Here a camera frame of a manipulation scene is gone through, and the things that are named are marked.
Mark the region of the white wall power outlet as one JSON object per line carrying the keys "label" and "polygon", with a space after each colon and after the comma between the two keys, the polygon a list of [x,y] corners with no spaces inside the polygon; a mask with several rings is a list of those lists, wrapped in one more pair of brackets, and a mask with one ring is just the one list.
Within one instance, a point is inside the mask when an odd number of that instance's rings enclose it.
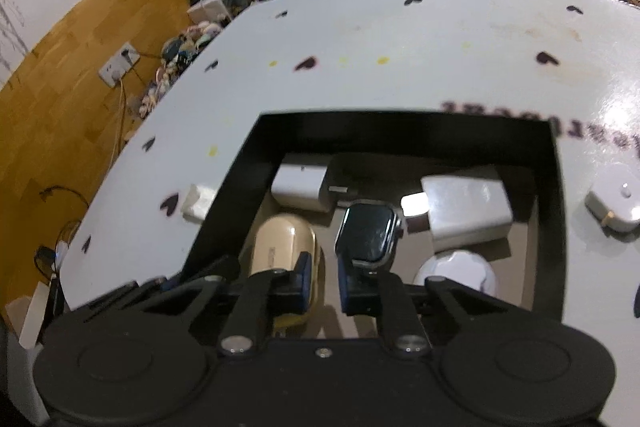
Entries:
{"label": "white wall power outlet", "polygon": [[99,69],[98,74],[107,87],[114,88],[139,61],[140,54],[136,48],[130,42],[126,42]]}

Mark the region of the white suction cup hook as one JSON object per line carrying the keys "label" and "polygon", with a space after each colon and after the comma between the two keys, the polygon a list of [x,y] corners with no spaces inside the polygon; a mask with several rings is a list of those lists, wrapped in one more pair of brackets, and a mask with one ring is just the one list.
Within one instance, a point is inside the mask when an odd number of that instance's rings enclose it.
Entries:
{"label": "white suction cup hook", "polygon": [[427,277],[446,277],[491,297],[498,294],[497,277],[489,262],[472,251],[458,249],[434,255],[426,260],[413,279],[422,285]]}

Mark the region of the white wall charger cube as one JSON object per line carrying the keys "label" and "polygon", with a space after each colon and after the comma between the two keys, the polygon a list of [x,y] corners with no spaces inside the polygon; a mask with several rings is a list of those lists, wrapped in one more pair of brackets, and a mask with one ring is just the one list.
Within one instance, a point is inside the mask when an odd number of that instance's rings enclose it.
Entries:
{"label": "white wall charger cube", "polygon": [[436,253],[504,239],[514,219],[506,187],[491,167],[424,176],[421,190],[402,196],[400,208],[409,220],[427,221]]}

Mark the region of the black storage box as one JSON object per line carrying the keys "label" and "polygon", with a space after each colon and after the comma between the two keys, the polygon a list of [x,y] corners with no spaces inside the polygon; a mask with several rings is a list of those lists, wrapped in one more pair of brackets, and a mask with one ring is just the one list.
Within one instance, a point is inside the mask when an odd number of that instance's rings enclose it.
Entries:
{"label": "black storage box", "polygon": [[182,283],[235,270],[262,201],[288,155],[372,154],[450,167],[495,165],[536,196],[534,311],[563,315],[567,240],[563,180],[552,124],[542,120],[405,110],[259,116],[241,143],[179,273]]}

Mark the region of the gold earbuds case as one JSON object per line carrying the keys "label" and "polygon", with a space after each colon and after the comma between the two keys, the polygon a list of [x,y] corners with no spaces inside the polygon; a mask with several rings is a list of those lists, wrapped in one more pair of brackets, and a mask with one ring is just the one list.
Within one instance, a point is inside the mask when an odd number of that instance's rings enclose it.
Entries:
{"label": "gold earbuds case", "polygon": [[314,229],[305,219],[280,213],[267,219],[257,230],[247,275],[274,269],[293,271],[302,254],[308,254],[310,267],[303,273],[303,290],[307,303],[304,314],[284,314],[274,320],[274,331],[304,325],[314,311],[318,299],[318,274],[321,248]]}

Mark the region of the pile of plush toys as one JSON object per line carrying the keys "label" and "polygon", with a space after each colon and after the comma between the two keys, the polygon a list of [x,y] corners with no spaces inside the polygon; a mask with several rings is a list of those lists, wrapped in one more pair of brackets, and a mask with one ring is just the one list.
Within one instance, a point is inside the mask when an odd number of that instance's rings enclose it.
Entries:
{"label": "pile of plush toys", "polygon": [[160,66],[142,95],[132,102],[132,113],[141,120],[149,117],[186,69],[230,23],[231,18],[223,15],[218,16],[216,20],[204,20],[187,27],[177,37],[167,40],[160,54],[145,54],[145,57],[157,58]]}

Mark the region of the white round tape measure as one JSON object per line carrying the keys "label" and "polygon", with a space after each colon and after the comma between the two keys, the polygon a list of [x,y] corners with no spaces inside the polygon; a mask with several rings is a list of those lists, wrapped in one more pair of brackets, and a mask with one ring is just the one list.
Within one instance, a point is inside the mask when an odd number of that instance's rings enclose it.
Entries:
{"label": "white round tape measure", "polygon": [[601,227],[628,233],[639,226],[639,195],[638,174],[616,162],[597,172],[585,197],[585,206]]}

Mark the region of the black smartwatch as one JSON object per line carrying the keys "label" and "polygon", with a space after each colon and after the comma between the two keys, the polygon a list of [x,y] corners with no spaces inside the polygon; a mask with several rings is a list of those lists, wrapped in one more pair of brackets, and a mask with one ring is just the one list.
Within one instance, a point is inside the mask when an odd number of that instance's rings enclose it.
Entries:
{"label": "black smartwatch", "polygon": [[338,228],[334,249],[342,273],[390,271],[402,236],[401,220],[387,202],[357,200]]}

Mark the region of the white power adapter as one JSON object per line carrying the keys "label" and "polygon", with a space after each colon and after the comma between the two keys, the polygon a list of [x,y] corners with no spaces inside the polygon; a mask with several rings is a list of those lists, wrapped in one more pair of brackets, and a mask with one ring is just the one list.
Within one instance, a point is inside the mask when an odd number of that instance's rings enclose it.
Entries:
{"label": "white power adapter", "polygon": [[270,193],[285,208],[330,212],[349,187],[337,179],[332,156],[288,155],[274,177]]}

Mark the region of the cream satin ribbon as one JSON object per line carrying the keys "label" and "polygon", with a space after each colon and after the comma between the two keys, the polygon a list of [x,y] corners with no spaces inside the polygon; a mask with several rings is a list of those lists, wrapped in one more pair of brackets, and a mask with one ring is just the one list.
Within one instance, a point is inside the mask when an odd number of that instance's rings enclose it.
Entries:
{"label": "cream satin ribbon", "polygon": [[202,223],[216,198],[216,188],[192,184],[181,205],[180,211],[186,221]]}

